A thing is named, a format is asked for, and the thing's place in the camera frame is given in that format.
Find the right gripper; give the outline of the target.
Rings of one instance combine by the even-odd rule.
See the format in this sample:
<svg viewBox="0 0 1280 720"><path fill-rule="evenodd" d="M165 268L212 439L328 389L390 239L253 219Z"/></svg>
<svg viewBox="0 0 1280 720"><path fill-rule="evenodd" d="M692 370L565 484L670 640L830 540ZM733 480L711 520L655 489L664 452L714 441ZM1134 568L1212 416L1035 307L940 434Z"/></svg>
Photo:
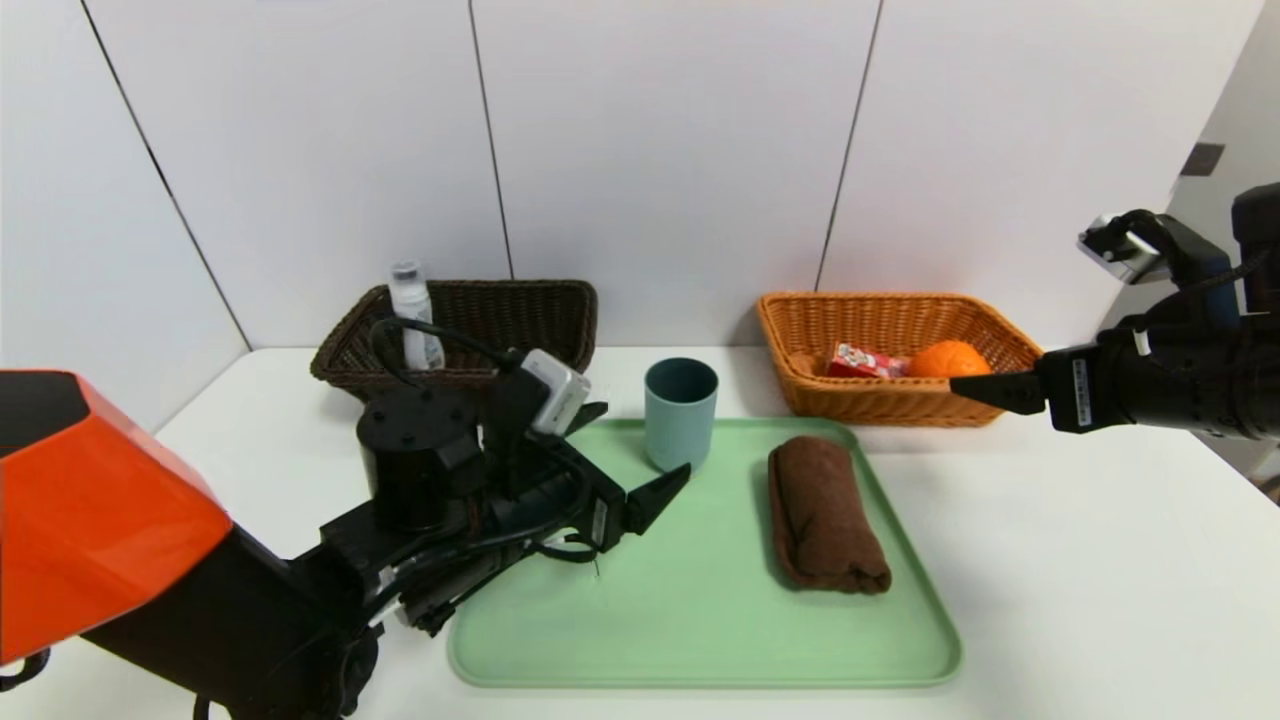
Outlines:
<svg viewBox="0 0 1280 720"><path fill-rule="evenodd" d="M959 397L1023 416L1048 405L1053 428L1073 434L1124 425L1202 427L1198 383L1153 354L1139 354L1130 331L1048 352L1036 373L955 377L948 387Z"/></svg>

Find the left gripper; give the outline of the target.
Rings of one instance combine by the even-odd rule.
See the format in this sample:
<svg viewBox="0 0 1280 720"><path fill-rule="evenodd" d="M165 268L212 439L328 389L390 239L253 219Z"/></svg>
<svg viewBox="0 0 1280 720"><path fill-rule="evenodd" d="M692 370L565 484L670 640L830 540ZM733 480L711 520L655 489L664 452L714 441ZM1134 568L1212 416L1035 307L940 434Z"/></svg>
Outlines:
<svg viewBox="0 0 1280 720"><path fill-rule="evenodd" d="M563 437L608 411L605 401L584 404ZM644 536L687 486L692 473L685 462L630 491L626 498L626 491L566 438L500 430L485 432L485 461L488 553L515 553L563 530L603 553L620 539L623 505L625 532Z"/></svg>

